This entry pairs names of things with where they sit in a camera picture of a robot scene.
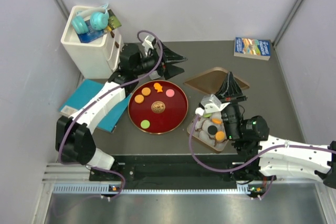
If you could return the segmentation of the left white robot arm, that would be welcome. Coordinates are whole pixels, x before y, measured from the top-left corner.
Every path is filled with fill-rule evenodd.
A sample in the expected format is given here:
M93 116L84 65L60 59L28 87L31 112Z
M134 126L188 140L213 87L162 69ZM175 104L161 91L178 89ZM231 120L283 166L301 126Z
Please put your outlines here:
M81 164L101 169L107 180L114 180L119 168L113 156L98 149L93 132L102 119L135 89L140 76L168 80L184 72L176 66L187 58L170 50L161 41L150 42L144 51L133 43L125 44L118 56L116 71L102 89L80 110L61 116L56 124L55 148L62 164Z

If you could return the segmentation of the black round cookie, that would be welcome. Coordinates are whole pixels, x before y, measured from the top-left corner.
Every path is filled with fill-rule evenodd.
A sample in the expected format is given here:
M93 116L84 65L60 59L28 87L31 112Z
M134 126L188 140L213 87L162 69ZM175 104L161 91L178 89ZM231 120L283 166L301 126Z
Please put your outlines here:
M210 125L208 128L207 128L207 131L209 133L209 135L215 135L218 131L217 127L214 126L214 125Z

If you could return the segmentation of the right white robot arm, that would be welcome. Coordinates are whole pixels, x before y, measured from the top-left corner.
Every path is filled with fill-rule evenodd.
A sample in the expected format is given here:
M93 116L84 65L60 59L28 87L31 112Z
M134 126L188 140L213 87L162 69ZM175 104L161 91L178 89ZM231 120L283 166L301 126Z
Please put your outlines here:
M309 145L270 135L260 116L245 119L240 103L246 100L232 72L226 75L216 97L224 103L221 111L228 140L238 154L246 157L243 176L252 180L289 176L313 179L335 188L335 141L328 145Z

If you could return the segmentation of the beige tin lid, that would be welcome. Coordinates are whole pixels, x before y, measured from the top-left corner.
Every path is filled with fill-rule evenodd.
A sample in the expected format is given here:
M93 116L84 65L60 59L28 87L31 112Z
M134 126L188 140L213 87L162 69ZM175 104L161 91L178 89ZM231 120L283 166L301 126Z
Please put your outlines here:
M222 67L214 67L188 78L183 84L202 94L212 94L219 90L228 73Z

